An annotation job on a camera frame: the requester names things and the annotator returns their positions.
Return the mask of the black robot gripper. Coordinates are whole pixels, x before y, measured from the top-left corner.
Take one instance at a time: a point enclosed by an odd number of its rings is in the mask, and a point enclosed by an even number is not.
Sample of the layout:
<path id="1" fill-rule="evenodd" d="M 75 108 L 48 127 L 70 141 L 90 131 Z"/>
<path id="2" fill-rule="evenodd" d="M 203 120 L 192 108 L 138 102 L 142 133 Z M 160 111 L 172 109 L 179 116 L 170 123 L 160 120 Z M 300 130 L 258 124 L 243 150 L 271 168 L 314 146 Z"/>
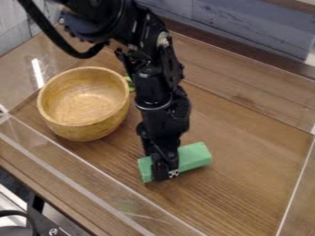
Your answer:
<path id="1" fill-rule="evenodd" d="M 179 153 L 182 135 L 190 129 L 191 102 L 183 87 L 171 92 L 167 102 L 146 103 L 140 94 L 135 96 L 135 106 L 142 114 L 136 127 L 144 153 L 151 155 L 152 179 L 156 182 L 174 179 L 179 172 Z"/>

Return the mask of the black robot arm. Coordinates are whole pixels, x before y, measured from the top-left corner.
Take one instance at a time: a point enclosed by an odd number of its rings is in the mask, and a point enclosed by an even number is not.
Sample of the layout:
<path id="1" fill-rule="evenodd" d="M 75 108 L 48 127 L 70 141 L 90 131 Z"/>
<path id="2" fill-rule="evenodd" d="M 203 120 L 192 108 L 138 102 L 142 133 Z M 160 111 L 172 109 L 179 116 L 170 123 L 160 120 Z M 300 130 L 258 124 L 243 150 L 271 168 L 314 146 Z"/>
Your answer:
<path id="1" fill-rule="evenodd" d="M 180 138 L 190 128 L 191 102 L 182 87 L 184 65 L 159 16 L 135 0 L 51 0 L 62 7 L 66 29 L 83 41 L 124 47 L 115 50 L 135 86 L 142 114 L 136 133 L 151 157 L 155 181 L 179 175 Z"/>

